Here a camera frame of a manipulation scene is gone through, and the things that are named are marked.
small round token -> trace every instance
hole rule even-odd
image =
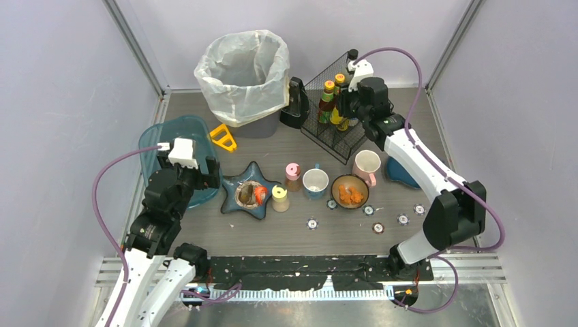
[[[423,216],[425,214],[425,208],[421,204],[416,204],[414,206],[414,212],[418,216]]]
[[[376,234],[383,234],[383,231],[385,230],[385,227],[383,227],[383,225],[381,223],[375,223],[372,225],[371,229],[374,231],[374,233]]]
[[[372,216],[375,213],[372,206],[364,206],[361,210],[363,210],[363,213],[365,213],[366,216]]]
[[[327,208],[331,210],[337,208],[337,202],[335,200],[327,200]]]
[[[405,225],[407,225],[407,224],[410,223],[410,219],[408,218],[407,215],[405,215],[405,214],[402,213],[402,214],[400,214],[400,215],[397,216],[397,222],[398,222],[400,225],[405,226]]]
[[[307,228],[310,230],[316,230],[317,227],[319,227],[319,222],[317,222],[315,219],[311,218],[307,220]]]

metal wire basket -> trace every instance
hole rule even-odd
[[[305,92],[309,98],[309,116],[301,126],[303,134],[344,165],[347,164],[351,155],[367,140],[363,127],[360,123],[353,125],[353,122],[350,122],[350,126],[346,131],[339,131],[331,123],[319,123],[317,117],[320,110],[318,107],[319,99],[323,94],[325,81],[334,80],[336,74],[343,72],[346,64],[347,52],[305,85]]]

pink lid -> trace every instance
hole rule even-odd
[[[299,167],[298,164],[294,162],[289,163],[285,168],[285,176],[287,176],[287,179],[289,179],[290,181],[298,180],[300,175],[301,175],[301,168]]]

black bottle cap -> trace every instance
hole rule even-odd
[[[357,51],[357,49],[351,49],[347,52],[347,59],[349,60],[356,60],[357,56],[359,56],[359,51]]]

blue mug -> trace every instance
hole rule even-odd
[[[315,168],[309,169],[303,175],[303,189],[305,195],[311,200],[323,197],[327,185],[329,185],[329,176],[319,167],[319,164],[316,163]]]

